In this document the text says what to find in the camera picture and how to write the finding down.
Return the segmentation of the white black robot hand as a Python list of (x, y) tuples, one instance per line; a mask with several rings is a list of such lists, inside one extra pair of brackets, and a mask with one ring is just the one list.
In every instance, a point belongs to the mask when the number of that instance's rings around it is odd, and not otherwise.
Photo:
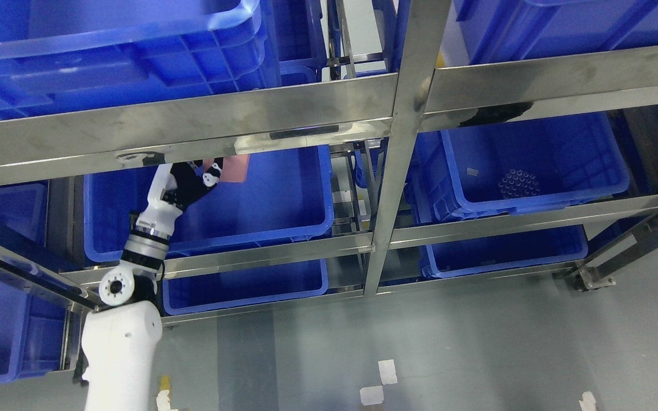
[(224, 158), (161, 164), (151, 182), (148, 205), (131, 222), (130, 232), (166, 243), (175, 222), (191, 204), (208, 195), (220, 182)]

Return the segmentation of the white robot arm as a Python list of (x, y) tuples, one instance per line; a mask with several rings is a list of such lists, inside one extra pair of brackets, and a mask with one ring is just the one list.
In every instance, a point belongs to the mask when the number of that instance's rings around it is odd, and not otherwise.
[(86, 316), (82, 349), (88, 362), (87, 410), (146, 410), (154, 356), (162, 323), (154, 304), (156, 273), (163, 262), (157, 249), (168, 245), (152, 226), (131, 223), (118, 265), (102, 276), (98, 294), (105, 308)]

